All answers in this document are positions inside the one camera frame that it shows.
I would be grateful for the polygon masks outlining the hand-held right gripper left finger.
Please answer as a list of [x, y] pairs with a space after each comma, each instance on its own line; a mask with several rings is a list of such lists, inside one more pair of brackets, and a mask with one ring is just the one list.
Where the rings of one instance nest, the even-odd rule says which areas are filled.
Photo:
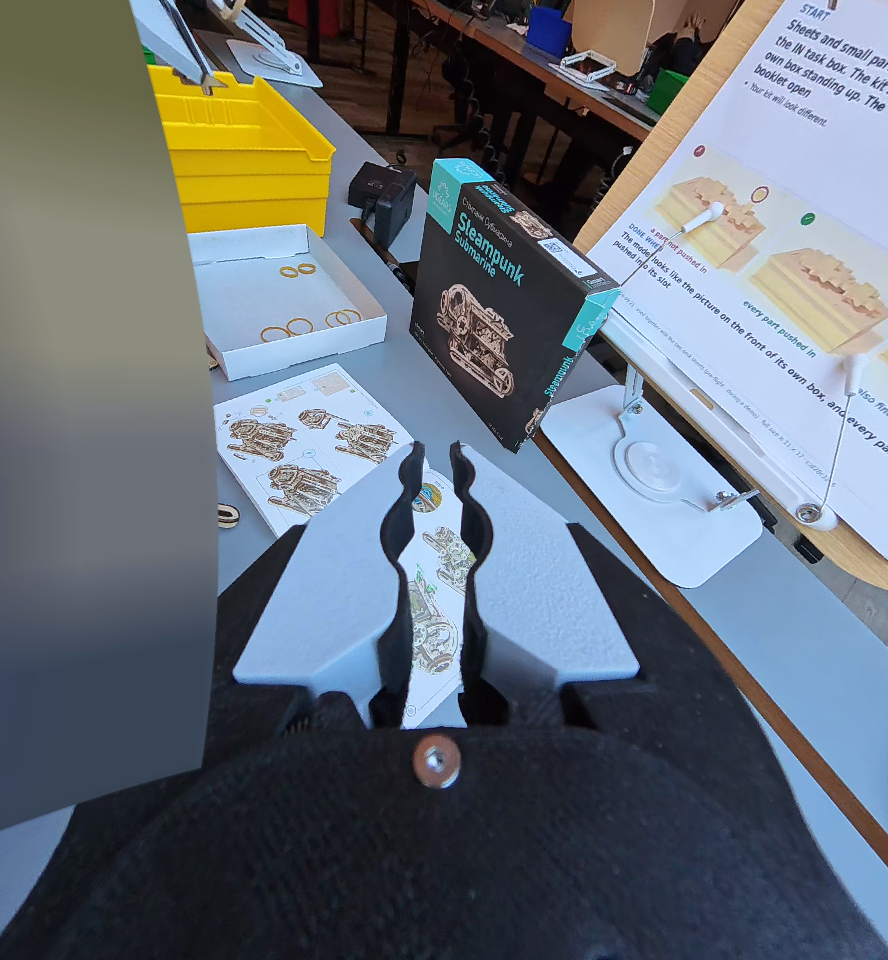
[[369, 726], [402, 726], [412, 618], [400, 565], [425, 449], [406, 444], [306, 523], [234, 678], [348, 694]]

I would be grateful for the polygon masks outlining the white stand base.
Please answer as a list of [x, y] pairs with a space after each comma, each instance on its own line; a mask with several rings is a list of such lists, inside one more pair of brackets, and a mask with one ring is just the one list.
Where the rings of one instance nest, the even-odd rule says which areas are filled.
[[[628, 360], [623, 387], [608, 386], [554, 404], [543, 434], [631, 541], [668, 581], [701, 586], [750, 546], [762, 522], [748, 499], [765, 493], [818, 530], [837, 522], [820, 508], [826, 481], [803, 482], [614, 308], [601, 331]], [[742, 471], [738, 492], [643, 395], [649, 382]]]

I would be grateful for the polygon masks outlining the black model kit box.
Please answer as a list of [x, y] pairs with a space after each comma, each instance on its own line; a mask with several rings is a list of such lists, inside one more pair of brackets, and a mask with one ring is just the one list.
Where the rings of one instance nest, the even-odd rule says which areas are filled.
[[472, 160], [438, 159], [431, 178], [410, 332], [517, 452], [620, 283]]

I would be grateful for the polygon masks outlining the open instruction booklet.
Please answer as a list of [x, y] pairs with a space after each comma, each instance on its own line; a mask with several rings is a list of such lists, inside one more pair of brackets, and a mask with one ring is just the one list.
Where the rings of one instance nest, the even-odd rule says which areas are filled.
[[[274, 534], [334, 520], [332, 504], [413, 438], [336, 364], [215, 406], [218, 451]], [[474, 560], [460, 537], [451, 482], [425, 463], [402, 553], [413, 616], [403, 726], [423, 726], [460, 685], [465, 583]]]

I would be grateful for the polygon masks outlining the black power adapter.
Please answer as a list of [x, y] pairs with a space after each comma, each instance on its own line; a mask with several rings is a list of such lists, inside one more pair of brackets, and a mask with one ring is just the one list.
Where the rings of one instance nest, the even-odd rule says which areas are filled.
[[416, 184], [412, 170], [373, 162], [365, 162], [352, 178], [348, 203], [361, 209], [363, 222], [374, 217], [373, 233], [378, 246], [389, 249], [408, 221]]

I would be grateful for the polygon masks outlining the group of tan rubber bands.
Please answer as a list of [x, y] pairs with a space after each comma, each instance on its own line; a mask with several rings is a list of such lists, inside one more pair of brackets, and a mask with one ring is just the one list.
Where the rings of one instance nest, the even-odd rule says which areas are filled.
[[322, 267], [301, 258], [285, 263], [274, 275], [263, 316], [259, 335], [266, 344], [339, 329], [363, 319]]

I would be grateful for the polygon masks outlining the white cardboard tray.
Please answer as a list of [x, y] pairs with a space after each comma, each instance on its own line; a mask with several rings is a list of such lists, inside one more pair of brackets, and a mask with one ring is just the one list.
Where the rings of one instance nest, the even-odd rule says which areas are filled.
[[[352, 270], [305, 224], [187, 235], [207, 344], [229, 380], [274, 373], [385, 339], [387, 315]], [[274, 275], [308, 259], [351, 300], [363, 319], [281, 342], [260, 340]]]

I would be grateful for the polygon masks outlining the printed instruction sheet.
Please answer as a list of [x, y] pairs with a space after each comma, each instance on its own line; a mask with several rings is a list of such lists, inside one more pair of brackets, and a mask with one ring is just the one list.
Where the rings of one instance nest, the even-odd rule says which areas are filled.
[[888, 2], [784, 2], [591, 249], [794, 513], [888, 562]]

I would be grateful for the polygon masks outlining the yellow plastic bin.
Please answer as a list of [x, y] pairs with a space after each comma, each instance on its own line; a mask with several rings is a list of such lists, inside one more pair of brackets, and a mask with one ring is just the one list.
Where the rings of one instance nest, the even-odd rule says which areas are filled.
[[190, 234], [300, 225], [324, 235], [334, 146], [269, 83], [207, 95], [148, 66]]

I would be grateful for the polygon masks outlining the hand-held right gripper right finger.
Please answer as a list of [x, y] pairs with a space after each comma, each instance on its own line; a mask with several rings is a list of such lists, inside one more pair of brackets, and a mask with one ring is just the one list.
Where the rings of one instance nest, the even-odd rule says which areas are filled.
[[465, 588], [461, 713], [469, 726], [553, 724], [560, 688], [640, 670], [570, 524], [525, 487], [455, 442], [461, 536], [474, 555]]

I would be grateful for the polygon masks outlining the blue plastic bin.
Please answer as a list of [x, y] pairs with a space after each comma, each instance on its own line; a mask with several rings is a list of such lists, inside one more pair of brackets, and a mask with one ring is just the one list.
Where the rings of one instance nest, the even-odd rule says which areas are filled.
[[528, 45], [560, 60], [570, 44], [571, 24], [557, 6], [531, 8], [525, 40]]

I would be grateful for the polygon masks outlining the white document stand with instructions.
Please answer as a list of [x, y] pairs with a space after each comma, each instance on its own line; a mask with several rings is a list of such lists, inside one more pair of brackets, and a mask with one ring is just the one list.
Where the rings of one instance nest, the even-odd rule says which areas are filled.
[[[753, 43], [780, 6], [778, 1], [747, 1], [738, 6], [694, 77], [642, 141], [625, 172], [583, 225], [577, 237], [579, 250], [587, 253], [654, 180], [718, 90], [748, 57]], [[726, 418], [719, 407], [711, 408], [711, 400], [671, 366], [663, 354], [645, 344], [625, 320], [608, 321], [603, 331], [628, 366], [639, 371], [642, 380], [662, 398], [665, 408], [674, 410], [678, 419], [690, 425], [693, 434], [706, 440], [742, 480], [758, 490], [777, 518], [788, 523], [795, 534], [805, 537], [839, 568], [888, 591], [888, 561], [841, 520], [828, 531], [798, 522], [794, 510], [807, 498], [800, 494], [791, 501], [790, 482], [752, 450], [749, 436], [739, 433], [736, 422]]]

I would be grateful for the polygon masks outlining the green plastic bin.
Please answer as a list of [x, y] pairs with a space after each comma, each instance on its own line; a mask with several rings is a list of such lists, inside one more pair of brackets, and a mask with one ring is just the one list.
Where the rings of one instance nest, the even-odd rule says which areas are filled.
[[646, 105], [655, 114], [663, 115], [690, 77], [661, 68], [654, 80]]

